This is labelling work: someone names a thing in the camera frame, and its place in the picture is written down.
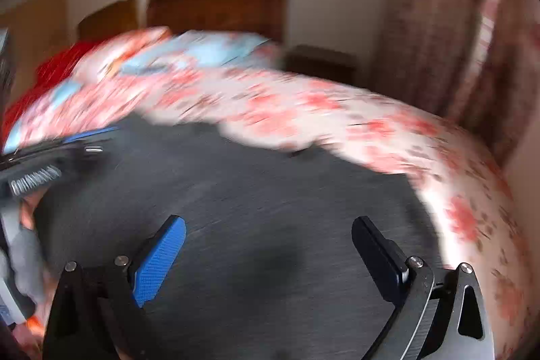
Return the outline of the left hand grey glove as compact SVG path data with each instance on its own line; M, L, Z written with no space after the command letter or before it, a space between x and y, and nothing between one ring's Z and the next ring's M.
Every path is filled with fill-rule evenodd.
M44 263L33 213L43 190L1 206L1 315L24 324L46 302Z

